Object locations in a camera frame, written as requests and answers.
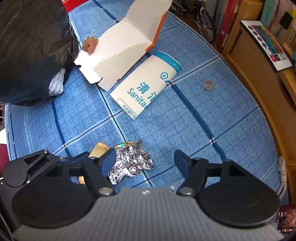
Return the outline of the gold yellow snack bag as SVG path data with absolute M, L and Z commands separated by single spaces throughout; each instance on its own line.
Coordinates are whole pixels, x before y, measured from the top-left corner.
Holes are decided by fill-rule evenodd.
M 126 147 L 126 146 L 129 146 L 131 144 L 132 144 L 131 142 L 124 142 L 122 144 L 116 145 L 115 148 L 117 149 L 117 148 L 120 148 L 120 147 Z M 93 150 L 89 154 L 88 158 L 91 158 L 91 157 L 99 158 L 104 153 L 106 153 L 109 149 L 110 149 L 110 147 L 108 147 L 106 144 L 99 142 L 93 148 Z M 84 181 L 84 177 L 83 176 L 79 176 L 78 177 L 78 183 L 80 185 L 85 185 L 85 181 Z

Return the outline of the silver foil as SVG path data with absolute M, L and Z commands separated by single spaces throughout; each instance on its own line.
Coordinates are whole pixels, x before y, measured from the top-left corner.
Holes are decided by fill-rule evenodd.
M 154 166 L 150 154 L 142 148 L 142 140 L 125 142 L 114 147 L 116 162 L 108 174 L 112 185 L 118 184 L 123 177 L 133 177 L 142 170 Z

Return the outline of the white torn cardboard box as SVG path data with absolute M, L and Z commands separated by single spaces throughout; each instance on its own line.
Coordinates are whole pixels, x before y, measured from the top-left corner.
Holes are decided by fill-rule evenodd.
M 156 43 L 171 1 L 136 0 L 125 17 L 105 31 L 94 51 L 74 63 L 90 84 L 109 91 Z

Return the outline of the row of upright books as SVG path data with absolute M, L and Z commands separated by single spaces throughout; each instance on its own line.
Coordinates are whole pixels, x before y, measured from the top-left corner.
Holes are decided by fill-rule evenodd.
M 285 11 L 295 7 L 295 1 L 208 1 L 206 7 L 216 28 L 213 45 L 226 56 L 240 30 L 241 20 L 262 21 L 270 28 Z

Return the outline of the blue checkered tablecloth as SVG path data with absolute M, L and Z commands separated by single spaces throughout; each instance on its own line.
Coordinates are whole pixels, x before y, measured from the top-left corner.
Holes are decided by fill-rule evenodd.
M 132 1 L 87 1 L 68 13 L 78 49 L 88 37 L 99 38 L 119 23 Z M 153 48 L 175 58 L 181 71 L 135 120 L 110 97 L 110 92 L 90 84 L 73 62 L 49 85 L 49 98 L 34 105 L 1 104 L 11 160 L 47 149 L 73 157 L 90 152 L 99 142 L 109 147 L 142 140 L 153 161 L 151 170 L 125 176 L 115 186 L 170 187 L 183 177 L 174 163 L 174 152 L 214 163 L 231 159 L 283 196 L 279 155 L 267 121 L 254 98 L 221 55 L 186 21 L 167 13 Z M 211 80 L 207 91 L 202 83 Z

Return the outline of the silver coin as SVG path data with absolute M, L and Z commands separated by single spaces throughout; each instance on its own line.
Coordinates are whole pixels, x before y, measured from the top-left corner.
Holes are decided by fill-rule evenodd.
M 214 88 L 214 83 L 211 81 L 211 80 L 205 80 L 203 83 L 202 83 L 202 86 L 205 90 L 207 91 L 211 91 L 213 90 Z

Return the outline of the wooden desk shelf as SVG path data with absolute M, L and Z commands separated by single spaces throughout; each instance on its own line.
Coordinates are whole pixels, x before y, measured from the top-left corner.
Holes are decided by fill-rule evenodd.
M 250 35 L 240 25 L 230 51 L 223 56 L 258 102 L 287 165 L 288 189 L 295 203 L 295 74 L 275 73 Z

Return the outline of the brown cookie crumb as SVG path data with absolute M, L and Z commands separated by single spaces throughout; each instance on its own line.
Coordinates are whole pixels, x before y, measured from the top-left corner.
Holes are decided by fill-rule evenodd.
M 82 50 L 86 51 L 89 55 L 92 54 L 98 44 L 98 39 L 88 37 L 83 41 Z

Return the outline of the black trash bag bin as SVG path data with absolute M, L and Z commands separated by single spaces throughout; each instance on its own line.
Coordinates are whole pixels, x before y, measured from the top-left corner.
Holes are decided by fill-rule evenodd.
M 78 55 L 62 1 L 1 1 L 1 104 L 31 106 Z

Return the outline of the white remote control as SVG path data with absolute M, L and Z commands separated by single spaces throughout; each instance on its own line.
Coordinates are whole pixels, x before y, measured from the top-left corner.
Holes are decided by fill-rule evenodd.
M 275 73 L 292 67 L 288 56 L 262 22 L 241 20 L 240 25 L 254 40 Z

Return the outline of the miniature black bicycle model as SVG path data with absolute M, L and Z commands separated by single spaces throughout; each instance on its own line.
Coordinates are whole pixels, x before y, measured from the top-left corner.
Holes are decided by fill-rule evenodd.
M 172 1 L 170 9 L 180 14 L 193 15 L 199 34 L 210 44 L 214 43 L 217 33 L 212 17 L 204 7 L 206 1 Z

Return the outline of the red box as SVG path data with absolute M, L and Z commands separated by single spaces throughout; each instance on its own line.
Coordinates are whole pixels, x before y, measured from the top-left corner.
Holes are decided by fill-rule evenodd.
M 88 0 L 62 0 L 66 12 L 69 13 L 74 8 L 86 3 Z

